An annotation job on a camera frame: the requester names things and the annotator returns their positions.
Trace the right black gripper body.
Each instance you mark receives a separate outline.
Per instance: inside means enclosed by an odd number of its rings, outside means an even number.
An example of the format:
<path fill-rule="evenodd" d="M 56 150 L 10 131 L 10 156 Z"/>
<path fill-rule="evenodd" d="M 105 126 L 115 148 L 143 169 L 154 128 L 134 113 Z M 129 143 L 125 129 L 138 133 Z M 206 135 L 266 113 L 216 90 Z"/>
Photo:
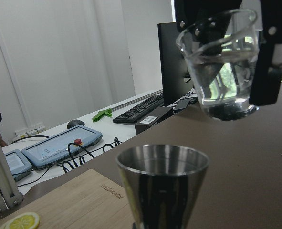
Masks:
<path fill-rule="evenodd" d="M 176 45 L 182 45 L 185 34 L 201 45 L 224 38 L 232 10 L 241 6 L 241 0 L 176 0 L 175 19 L 179 36 Z"/>

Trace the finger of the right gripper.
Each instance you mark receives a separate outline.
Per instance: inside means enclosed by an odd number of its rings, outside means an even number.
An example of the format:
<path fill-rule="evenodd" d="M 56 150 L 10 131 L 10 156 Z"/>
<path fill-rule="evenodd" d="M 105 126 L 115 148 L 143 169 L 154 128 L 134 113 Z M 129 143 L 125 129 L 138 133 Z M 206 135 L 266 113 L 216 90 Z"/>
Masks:
<path fill-rule="evenodd" d="M 225 37 L 204 45 L 199 43 L 196 53 L 198 73 L 195 74 L 195 88 L 199 100 L 218 100 L 233 94 L 233 79 L 227 76 L 227 64 L 222 58 L 221 41 L 224 39 Z"/>
<path fill-rule="evenodd" d="M 261 1 L 263 36 L 249 103 L 276 103 L 282 81 L 282 0 Z"/>

